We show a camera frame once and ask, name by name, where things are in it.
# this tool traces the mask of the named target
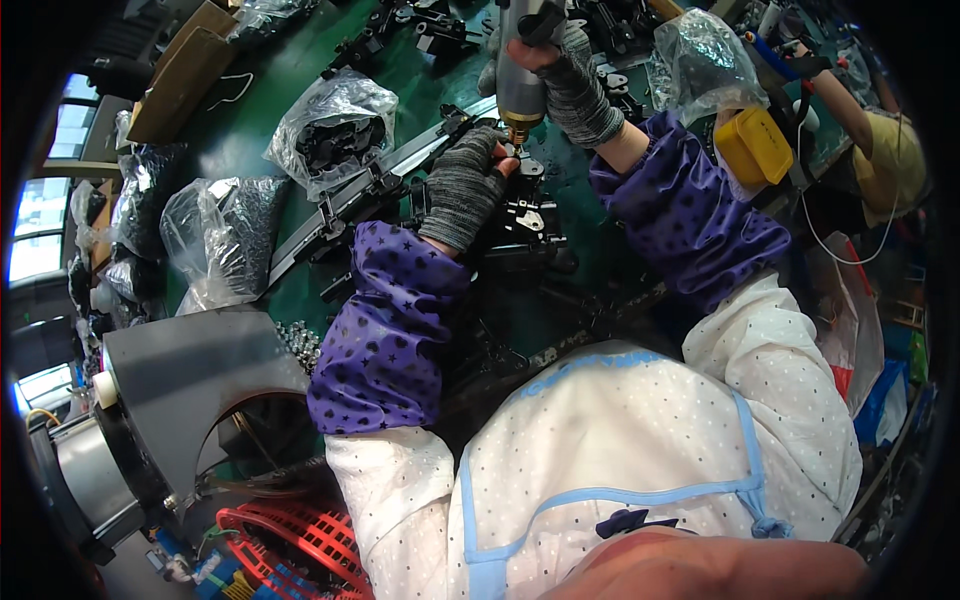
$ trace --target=wrist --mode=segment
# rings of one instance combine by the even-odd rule
[[[617,173],[623,174],[643,158],[650,147],[650,137],[630,121],[624,121],[620,130],[594,150]]]
[[[436,249],[439,250],[440,252],[443,252],[444,254],[446,254],[447,256],[449,256],[450,258],[456,258],[456,257],[457,257],[457,254],[460,253],[460,251],[458,251],[456,248],[453,248],[452,246],[448,246],[448,245],[445,244],[444,242],[441,242],[440,240],[435,240],[435,239],[433,239],[432,237],[426,237],[426,236],[422,235],[422,236],[420,237],[420,239],[423,240],[424,242],[426,242],[427,244],[433,246],[434,248],[436,248]]]

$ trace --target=pink plastic bag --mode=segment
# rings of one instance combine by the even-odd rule
[[[844,260],[859,260],[850,238],[839,231],[824,244]],[[819,246],[806,254],[806,261],[814,287],[824,296],[821,315],[814,319],[817,348],[855,418],[883,372],[883,333],[873,290],[862,267],[837,262]]]

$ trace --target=window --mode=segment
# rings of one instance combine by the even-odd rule
[[[79,98],[81,100],[99,100],[100,94],[97,90],[90,87],[90,80],[86,75],[77,75],[74,73],[66,81],[66,87],[63,89],[64,98]]]
[[[66,177],[27,181],[20,196],[13,235],[63,229],[66,196],[69,191],[70,179]]]
[[[100,95],[90,87],[86,75],[71,75],[63,89],[57,112],[57,133],[47,157],[80,158],[99,104]]]
[[[80,158],[90,134],[100,95],[86,75],[74,73],[63,88],[57,111],[57,133],[49,158]],[[69,178],[30,180],[23,186],[13,225],[13,247],[8,281],[40,275],[62,265],[63,231]]]
[[[8,281],[60,268],[70,179],[29,180],[23,186],[13,225]]]
[[[50,147],[50,158],[80,158],[90,133],[95,107],[60,105],[57,115],[57,136]]]
[[[17,409],[25,413],[33,408],[52,411],[70,401],[73,379],[66,363],[34,373],[13,384]]]

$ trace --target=red plastic basket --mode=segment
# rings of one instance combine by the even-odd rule
[[[340,600],[373,599],[370,580],[360,565],[353,521],[349,515],[321,511],[293,500],[264,499],[217,513],[217,525],[221,529],[245,532],[244,523],[277,534],[343,578],[346,584],[334,597]],[[275,569],[273,565],[284,564],[284,561],[246,533],[228,534],[227,544],[247,570],[281,597],[290,600],[329,597],[298,585],[296,578]],[[296,572],[292,566],[285,566]]]

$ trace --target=purple sleeve cover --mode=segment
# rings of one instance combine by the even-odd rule
[[[467,291],[467,270],[413,231],[376,221],[357,227],[351,267],[357,291],[324,337],[310,416],[327,434],[432,423],[433,356],[450,339],[442,316]]]
[[[789,232],[734,197],[727,172],[674,114],[639,128],[650,147],[634,167],[616,173],[599,156],[590,184],[603,206],[627,226],[630,246],[663,273],[668,289],[709,313],[790,245]]]

